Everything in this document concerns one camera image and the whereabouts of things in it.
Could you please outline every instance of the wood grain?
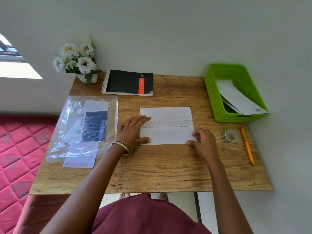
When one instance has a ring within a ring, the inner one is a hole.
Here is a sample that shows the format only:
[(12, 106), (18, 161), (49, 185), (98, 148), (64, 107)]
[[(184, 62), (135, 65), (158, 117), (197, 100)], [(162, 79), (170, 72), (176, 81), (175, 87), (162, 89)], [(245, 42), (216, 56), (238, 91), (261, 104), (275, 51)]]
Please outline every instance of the wood grain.
[[(104, 75), (98, 83), (86, 85), (75, 79), (70, 95), (102, 96)], [(236, 191), (272, 190), (258, 150), (245, 123), (218, 123), (214, 120), (204, 78), (154, 76), (153, 97), (117, 95), (118, 123), (140, 114), (141, 107), (191, 107), (194, 128), (211, 130), (232, 188)], [(244, 127), (255, 166), (250, 165), (239, 127)], [(224, 130), (238, 134), (235, 144), (221, 139)], [(62, 163), (42, 161), (30, 194), (70, 194), (91, 169), (62, 168)], [(193, 148), (184, 144), (138, 146), (131, 156), (119, 161), (106, 193), (212, 191), (205, 162)]]

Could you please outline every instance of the tape roll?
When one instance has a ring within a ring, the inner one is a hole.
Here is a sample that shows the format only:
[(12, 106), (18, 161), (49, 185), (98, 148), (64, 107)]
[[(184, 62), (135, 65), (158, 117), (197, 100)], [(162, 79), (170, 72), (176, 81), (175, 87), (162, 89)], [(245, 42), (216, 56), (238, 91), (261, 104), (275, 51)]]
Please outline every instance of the tape roll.
[(225, 143), (234, 143), (237, 140), (237, 134), (233, 130), (226, 130), (222, 133), (222, 139)]

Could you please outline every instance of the red label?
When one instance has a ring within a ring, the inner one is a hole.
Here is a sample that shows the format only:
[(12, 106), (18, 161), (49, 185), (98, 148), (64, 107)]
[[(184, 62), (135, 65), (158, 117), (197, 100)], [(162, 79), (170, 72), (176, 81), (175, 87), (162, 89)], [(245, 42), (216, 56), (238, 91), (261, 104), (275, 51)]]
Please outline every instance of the red label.
[(139, 81), (138, 94), (144, 94), (144, 78), (141, 78)]

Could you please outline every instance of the green basket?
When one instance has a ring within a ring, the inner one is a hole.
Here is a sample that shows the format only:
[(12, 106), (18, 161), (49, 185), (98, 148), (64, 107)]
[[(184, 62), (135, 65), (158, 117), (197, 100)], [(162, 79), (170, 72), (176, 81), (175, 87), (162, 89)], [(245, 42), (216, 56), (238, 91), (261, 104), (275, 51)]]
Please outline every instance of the green basket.
[(266, 111), (268, 110), (246, 67), (231, 64), (211, 64), (205, 77), (205, 84), (213, 109), (213, 115), (217, 122), (252, 122), (267, 115), (243, 115), (236, 113), (232, 108), (222, 102), (216, 79), (232, 80), (233, 85), (242, 94)]

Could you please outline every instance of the spiral notebook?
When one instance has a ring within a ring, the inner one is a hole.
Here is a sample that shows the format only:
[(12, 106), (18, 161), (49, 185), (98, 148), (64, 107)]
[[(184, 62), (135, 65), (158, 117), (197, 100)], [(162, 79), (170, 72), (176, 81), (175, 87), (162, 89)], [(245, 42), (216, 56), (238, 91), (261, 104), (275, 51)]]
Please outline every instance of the spiral notebook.
[(153, 73), (108, 70), (102, 93), (153, 96)]

